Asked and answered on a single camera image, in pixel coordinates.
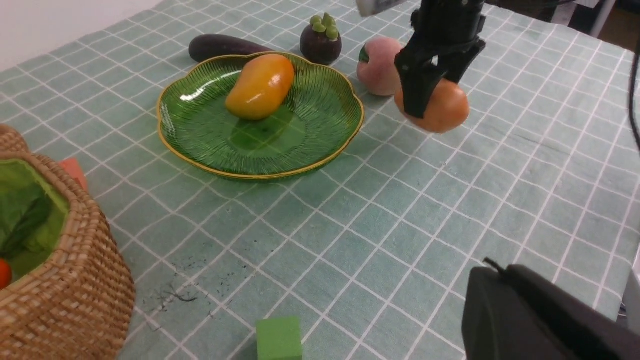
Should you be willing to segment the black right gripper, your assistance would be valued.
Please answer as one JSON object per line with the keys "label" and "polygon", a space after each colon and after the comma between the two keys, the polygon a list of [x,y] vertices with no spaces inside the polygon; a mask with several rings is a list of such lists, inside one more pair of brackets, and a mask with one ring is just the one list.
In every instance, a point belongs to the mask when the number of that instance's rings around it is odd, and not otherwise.
{"label": "black right gripper", "polygon": [[459,84],[485,49],[484,5],[484,0],[423,0],[411,14],[411,42],[394,60],[408,116],[423,118],[440,80]]}

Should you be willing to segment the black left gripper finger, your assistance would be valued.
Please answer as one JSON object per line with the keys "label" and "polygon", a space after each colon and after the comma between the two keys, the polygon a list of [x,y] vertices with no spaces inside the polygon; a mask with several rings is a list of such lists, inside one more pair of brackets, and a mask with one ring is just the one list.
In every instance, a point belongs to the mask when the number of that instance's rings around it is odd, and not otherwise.
{"label": "black left gripper finger", "polygon": [[640,338],[521,264],[470,271],[462,314],[469,360],[637,360]]}

